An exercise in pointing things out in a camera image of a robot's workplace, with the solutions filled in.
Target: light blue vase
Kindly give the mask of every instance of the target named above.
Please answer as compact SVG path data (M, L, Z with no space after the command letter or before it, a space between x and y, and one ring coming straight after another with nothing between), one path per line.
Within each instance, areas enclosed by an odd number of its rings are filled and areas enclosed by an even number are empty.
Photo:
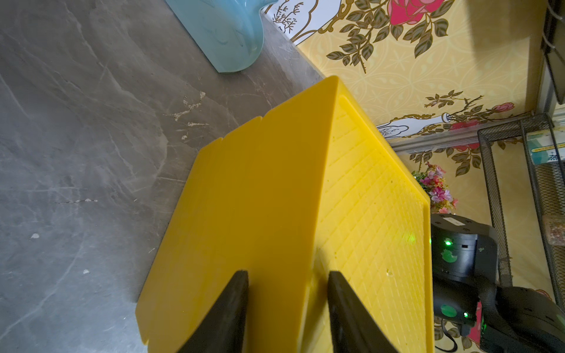
M255 62L263 48L260 10L276 0L166 0L218 72Z

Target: shelf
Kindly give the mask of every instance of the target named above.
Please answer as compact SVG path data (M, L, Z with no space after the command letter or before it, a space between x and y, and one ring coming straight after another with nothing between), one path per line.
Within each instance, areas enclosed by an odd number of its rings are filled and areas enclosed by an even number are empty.
M551 131L554 145L557 148L553 135L553 123L551 118L545 114L526 117L506 124L481 129L477 134L480 142L481 156L483 158L490 216L493 227L498 232L498 271L500 285L511 286L512 274L492 145L493 142L496 141L521 137L524 141L524 153L526 154L526 163L528 165L533 199L540 226L541 241L544 245L555 302L562 310L565 310L563 302L565 298L565 247L548 244L545 237L545 227L542 222L543 215L565 215L565 164L564 162L553 162L534 165L525 143L527 133L547 129Z

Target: white label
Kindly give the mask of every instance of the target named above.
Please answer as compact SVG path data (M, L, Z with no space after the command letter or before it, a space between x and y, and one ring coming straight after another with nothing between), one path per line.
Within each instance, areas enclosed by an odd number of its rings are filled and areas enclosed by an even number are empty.
M456 220L455 218L451 218L451 217L445 217L444 218L446 221L448 221L451 224L455 224L455 225L465 225L465 223L461 223L458 220Z

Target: black cable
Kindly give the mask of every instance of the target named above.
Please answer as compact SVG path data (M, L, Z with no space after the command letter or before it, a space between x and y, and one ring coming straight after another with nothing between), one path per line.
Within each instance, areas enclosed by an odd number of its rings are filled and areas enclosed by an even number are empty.
M450 350L441 349L438 346L436 346L436 348L439 349L442 352L447 352L447 353L457 352L457 342L449 334L449 332L447 332L447 330L445 329L445 320L444 319L441 319L441 329L444 331L444 335L447 336L447 338L449 338L453 342L453 348L450 349Z
M484 276L478 276L475 277L475 287L479 290L479 299L483 305L481 315L488 322L488 325L496 327L498 331L509 337L518 339L518 335L496 308L496 293L498 290L496 284L491 283Z

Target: yellow plastic crate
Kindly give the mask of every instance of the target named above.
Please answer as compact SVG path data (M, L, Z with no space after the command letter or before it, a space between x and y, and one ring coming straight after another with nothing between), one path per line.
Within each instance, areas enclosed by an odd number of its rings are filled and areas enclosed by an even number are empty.
M330 353L330 270L398 351L433 352L429 198L337 77L200 151L137 304L149 353L176 352L239 269L246 352Z

